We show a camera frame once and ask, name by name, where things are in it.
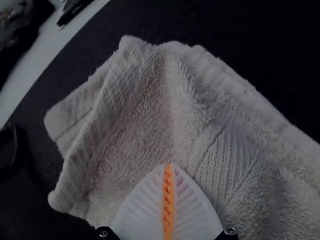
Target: gray cloth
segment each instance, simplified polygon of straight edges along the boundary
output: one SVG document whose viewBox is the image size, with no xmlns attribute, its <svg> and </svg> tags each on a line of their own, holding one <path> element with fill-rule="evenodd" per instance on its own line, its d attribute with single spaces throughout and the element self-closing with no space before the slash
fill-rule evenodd
<svg viewBox="0 0 320 240">
<path fill-rule="evenodd" d="M 320 238 L 319 145 L 201 46 L 125 36 L 44 122 L 64 157 L 49 204 L 95 227 L 177 163 L 240 239 Z"/>
</svg>

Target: metal screw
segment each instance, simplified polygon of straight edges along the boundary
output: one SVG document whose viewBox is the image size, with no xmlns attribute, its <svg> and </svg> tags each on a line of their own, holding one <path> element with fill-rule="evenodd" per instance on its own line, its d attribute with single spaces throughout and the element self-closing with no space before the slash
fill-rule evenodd
<svg viewBox="0 0 320 240">
<path fill-rule="evenodd" d="M 101 230 L 99 232 L 99 237 L 106 238 L 108 236 L 108 232 L 106 230 Z"/>
<path fill-rule="evenodd" d="M 229 226 L 227 228 L 224 229 L 224 233 L 227 235 L 237 235 L 237 229 L 233 226 Z"/>
</svg>

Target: ribbed texture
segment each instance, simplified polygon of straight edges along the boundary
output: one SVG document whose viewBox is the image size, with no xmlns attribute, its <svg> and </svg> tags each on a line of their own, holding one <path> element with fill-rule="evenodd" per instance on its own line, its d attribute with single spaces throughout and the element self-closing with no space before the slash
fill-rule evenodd
<svg viewBox="0 0 320 240">
<path fill-rule="evenodd" d="M 240 239 L 320 236 L 319 145 L 200 46 L 123 37 L 45 125 L 65 156 L 49 203 L 96 227 L 155 166 L 176 162 Z"/>
</svg>

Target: black fabric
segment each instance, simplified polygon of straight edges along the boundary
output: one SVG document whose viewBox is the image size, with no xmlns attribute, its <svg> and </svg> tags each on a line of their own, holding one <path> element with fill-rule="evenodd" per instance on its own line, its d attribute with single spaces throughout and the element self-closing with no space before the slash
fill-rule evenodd
<svg viewBox="0 0 320 240">
<path fill-rule="evenodd" d="M 14 31 L 16 43 L 0 51 L 0 90 L 20 57 L 38 37 L 39 26 L 54 12 L 54 6 L 47 0 L 33 0 L 32 17 L 28 25 Z"/>
<path fill-rule="evenodd" d="M 176 40 L 204 46 L 320 142 L 319 21 L 311 19 L 316 14 L 306 3 L 291 4 L 288 0 L 111 0 L 53 60 L 10 118 L 28 133 L 34 168 L 46 193 L 55 187 L 63 159 L 46 132 L 45 114 L 111 56 L 123 35 L 154 44 Z M 50 209 L 24 171 L 10 184 L 0 185 L 0 193 L 0 236 L 88 239 L 88 224 Z"/>
</svg>

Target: terry cloth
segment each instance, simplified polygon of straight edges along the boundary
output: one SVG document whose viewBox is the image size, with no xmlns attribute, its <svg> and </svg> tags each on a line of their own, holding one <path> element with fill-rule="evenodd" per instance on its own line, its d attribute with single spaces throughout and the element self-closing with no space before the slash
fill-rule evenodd
<svg viewBox="0 0 320 240">
<path fill-rule="evenodd" d="M 48 202 L 95 227 L 176 163 L 240 239 L 320 238 L 319 145 L 201 46 L 124 36 L 44 123 L 64 157 Z"/>
</svg>

